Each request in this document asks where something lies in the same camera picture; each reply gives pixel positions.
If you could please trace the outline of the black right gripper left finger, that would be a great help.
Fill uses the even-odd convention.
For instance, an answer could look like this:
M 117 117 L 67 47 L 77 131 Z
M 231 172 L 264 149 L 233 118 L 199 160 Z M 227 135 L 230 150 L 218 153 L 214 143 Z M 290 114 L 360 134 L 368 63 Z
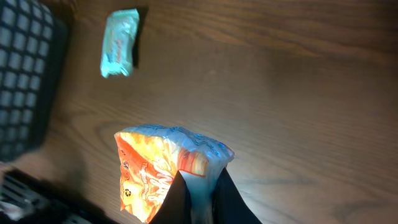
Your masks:
M 186 182 L 180 172 L 172 182 L 163 204 L 150 224 L 191 224 L 192 201 Z

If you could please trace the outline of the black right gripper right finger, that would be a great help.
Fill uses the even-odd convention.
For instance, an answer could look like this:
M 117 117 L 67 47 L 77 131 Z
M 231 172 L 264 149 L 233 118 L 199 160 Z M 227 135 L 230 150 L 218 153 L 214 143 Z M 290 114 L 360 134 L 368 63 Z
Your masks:
M 226 168 L 221 171 L 213 192 L 215 224 L 261 224 L 245 204 Z

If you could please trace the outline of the orange snack packet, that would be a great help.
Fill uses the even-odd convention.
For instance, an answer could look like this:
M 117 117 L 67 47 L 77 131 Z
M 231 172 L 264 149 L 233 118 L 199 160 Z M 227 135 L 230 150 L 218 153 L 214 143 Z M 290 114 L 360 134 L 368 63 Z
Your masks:
M 212 223 L 211 195 L 221 171 L 234 159 L 227 145 L 158 124 L 127 128 L 114 138 L 121 161 L 121 209 L 149 223 L 181 174 L 192 200 L 192 222 Z

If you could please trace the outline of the mint green wipes pack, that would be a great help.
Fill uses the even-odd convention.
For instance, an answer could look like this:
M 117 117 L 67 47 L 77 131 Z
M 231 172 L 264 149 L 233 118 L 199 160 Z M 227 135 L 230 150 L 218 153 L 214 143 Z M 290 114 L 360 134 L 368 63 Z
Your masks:
M 126 9 L 112 12 L 104 30 L 100 72 L 108 78 L 111 75 L 128 77 L 134 68 L 132 50 L 139 27 L 137 9 Z

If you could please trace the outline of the grey plastic shopping basket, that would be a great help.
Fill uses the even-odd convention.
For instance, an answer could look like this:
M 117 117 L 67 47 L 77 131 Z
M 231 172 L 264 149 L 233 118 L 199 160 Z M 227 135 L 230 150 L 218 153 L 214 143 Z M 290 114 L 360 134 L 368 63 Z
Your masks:
M 68 47 L 65 22 L 41 2 L 1 0 L 1 162 L 43 143 Z

